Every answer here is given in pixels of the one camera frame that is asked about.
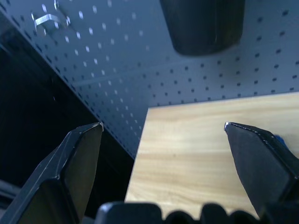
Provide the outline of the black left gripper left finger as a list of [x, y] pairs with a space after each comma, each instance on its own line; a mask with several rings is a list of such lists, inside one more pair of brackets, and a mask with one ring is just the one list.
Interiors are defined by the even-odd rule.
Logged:
[[101, 122], [77, 127], [35, 168], [0, 224], [80, 224], [96, 176]]

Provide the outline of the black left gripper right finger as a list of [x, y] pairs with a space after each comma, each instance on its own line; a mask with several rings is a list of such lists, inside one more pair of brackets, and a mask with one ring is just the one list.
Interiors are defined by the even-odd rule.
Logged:
[[224, 125], [241, 184], [261, 220], [299, 220], [299, 159], [267, 130]]

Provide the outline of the grey perforated pegboard panel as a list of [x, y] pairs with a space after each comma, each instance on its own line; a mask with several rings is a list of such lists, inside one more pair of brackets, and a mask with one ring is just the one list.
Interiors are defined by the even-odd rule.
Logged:
[[66, 29], [36, 33], [53, 0], [0, 12], [135, 157], [150, 107], [299, 91], [299, 0], [245, 0], [242, 36], [216, 54], [175, 51], [160, 0], [61, 0]]

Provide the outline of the black cylindrical container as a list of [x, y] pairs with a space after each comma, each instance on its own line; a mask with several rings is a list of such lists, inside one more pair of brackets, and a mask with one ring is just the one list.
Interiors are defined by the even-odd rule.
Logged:
[[204, 56], [237, 44], [245, 0], [160, 0], [173, 48], [183, 56]]

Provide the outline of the silver metal pegboard hook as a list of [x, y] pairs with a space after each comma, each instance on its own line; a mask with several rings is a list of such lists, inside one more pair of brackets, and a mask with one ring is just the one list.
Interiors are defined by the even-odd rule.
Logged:
[[44, 15], [38, 16], [31, 11], [31, 18], [34, 23], [37, 34], [46, 36], [51, 32], [46, 25], [53, 25], [55, 29], [66, 29], [71, 26], [71, 20], [65, 10], [60, 6], [61, 0], [53, 0], [55, 13], [49, 13], [47, 7], [42, 4], [42, 9], [45, 9]]

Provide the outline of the blue object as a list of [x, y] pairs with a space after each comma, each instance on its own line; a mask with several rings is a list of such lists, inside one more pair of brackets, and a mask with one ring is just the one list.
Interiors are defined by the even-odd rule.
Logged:
[[287, 150], [289, 150], [288, 146], [286, 145], [284, 139], [280, 136], [280, 135], [274, 135], [276, 141], [278, 142], [277, 144], [279, 145], [280, 148], [285, 148]]

